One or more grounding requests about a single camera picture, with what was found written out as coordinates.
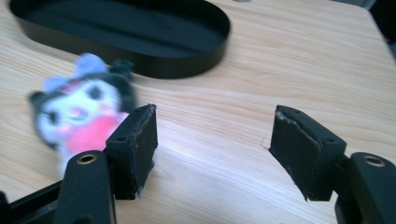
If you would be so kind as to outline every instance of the pink fabric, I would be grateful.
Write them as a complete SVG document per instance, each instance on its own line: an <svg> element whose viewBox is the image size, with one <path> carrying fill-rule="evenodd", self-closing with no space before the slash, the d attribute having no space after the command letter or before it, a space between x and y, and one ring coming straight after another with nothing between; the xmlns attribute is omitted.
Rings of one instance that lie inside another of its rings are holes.
<svg viewBox="0 0 396 224"><path fill-rule="evenodd" d="M118 127L115 118L101 117L92 123L74 131L70 136L67 148L70 153L78 154L88 150L103 150L106 140Z"/></svg>

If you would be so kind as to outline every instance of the stuffed animal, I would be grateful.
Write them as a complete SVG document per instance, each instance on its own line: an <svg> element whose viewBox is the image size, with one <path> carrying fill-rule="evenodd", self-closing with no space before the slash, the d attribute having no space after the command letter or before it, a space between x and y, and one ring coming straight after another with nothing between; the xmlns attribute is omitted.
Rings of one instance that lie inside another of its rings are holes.
<svg viewBox="0 0 396 224"><path fill-rule="evenodd" d="M103 150L107 138L135 109L133 68L128 61L116 61L107 69L102 59L84 53L70 78L50 77L43 91L30 95L35 130L59 151L61 175L78 153Z"/></svg>

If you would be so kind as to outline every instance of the plush toy eye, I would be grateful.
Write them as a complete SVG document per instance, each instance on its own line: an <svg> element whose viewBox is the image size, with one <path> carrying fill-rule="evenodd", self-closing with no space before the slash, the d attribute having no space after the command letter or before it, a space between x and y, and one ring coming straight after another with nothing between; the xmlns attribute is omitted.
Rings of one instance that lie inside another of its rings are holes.
<svg viewBox="0 0 396 224"><path fill-rule="evenodd" d="M47 113L49 121L51 124L56 125L58 123L58 114L54 111Z"/></svg>
<svg viewBox="0 0 396 224"><path fill-rule="evenodd" d="M99 100L102 98L102 91L94 86L87 91L88 96L93 100Z"/></svg>

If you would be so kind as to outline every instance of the black tray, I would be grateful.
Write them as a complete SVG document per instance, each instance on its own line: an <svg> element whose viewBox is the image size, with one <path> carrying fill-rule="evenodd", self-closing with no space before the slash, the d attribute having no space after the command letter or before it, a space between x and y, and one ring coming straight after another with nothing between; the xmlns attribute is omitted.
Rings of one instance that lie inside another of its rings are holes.
<svg viewBox="0 0 396 224"><path fill-rule="evenodd" d="M227 15L204 0L11 0L28 37L107 63L128 59L137 74L190 77L223 57Z"/></svg>

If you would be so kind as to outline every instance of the wooden table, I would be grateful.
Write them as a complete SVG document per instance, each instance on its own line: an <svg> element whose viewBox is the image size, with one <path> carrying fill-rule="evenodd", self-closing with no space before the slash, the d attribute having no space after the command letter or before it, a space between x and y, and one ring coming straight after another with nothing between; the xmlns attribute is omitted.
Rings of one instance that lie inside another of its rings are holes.
<svg viewBox="0 0 396 224"><path fill-rule="evenodd" d="M347 141L346 154L396 163L396 66L370 14L325 0L212 0L233 32L224 60L196 77L136 75L155 104L159 147L143 197L117 201L119 223L335 223L306 202L266 149L276 105L304 111ZM27 101L76 55L27 38L0 5L0 189L12 202L60 179Z"/></svg>

